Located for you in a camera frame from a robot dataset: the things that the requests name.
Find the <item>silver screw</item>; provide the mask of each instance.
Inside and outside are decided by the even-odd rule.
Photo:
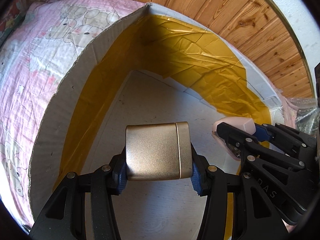
[[[68,178],[68,179],[73,179],[75,176],[76,176],[76,174],[75,174],[74,172],[69,172],[69,173],[67,174],[67,178]]]
[[[243,174],[243,176],[244,176],[246,179],[250,179],[250,178],[251,178],[251,174],[248,173],[248,172],[245,172],[245,173]]]
[[[213,172],[214,172],[214,171],[217,171],[217,169],[218,169],[218,168],[217,168],[216,166],[214,166],[214,165],[210,165],[210,166],[208,167],[208,170],[209,170],[209,171],[213,171]]]
[[[103,171],[110,171],[110,170],[111,170],[111,167],[110,167],[110,165],[103,165],[103,166],[101,167],[101,169],[102,169]]]
[[[254,162],[256,158],[252,155],[248,155],[247,159],[248,161]]]

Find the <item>bedding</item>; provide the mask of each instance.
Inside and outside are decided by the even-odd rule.
[[[31,228],[28,166],[51,97],[86,45],[144,4],[131,0],[38,0],[0,51],[0,195]]]

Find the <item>brown packing tape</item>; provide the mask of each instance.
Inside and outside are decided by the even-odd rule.
[[[68,172],[81,172],[124,78],[140,69],[173,78],[226,116],[271,123],[269,109],[247,88],[245,68],[217,35],[170,17],[148,15],[124,30],[92,70],[68,128],[54,188]]]

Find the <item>white wall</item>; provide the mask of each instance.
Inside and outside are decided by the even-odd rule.
[[[302,0],[273,0],[287,18],[302,46],[312,75],[314,88],[315,66],[320,62],[320,29]]]

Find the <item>blue gripper pad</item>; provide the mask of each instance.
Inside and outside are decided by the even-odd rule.
[[[119,194],[121,194],[121,192],[124,190],[126,184],[127,184],[126,162],[123,162],[118,175],[117,190],[119,191]]]
[[[191,177],[191,182],[193,189],[200,195],[202,193],[202,188],[201,188],[201,177],[200,177],[200,172],[195,165],[195,163],[192,164],[193,167],[193,173]]]
[[[253,134],[259,142],[269,141],[271,135],[268,133],[267,129],[261,127],[260,125],[256,125],[256,132]]]

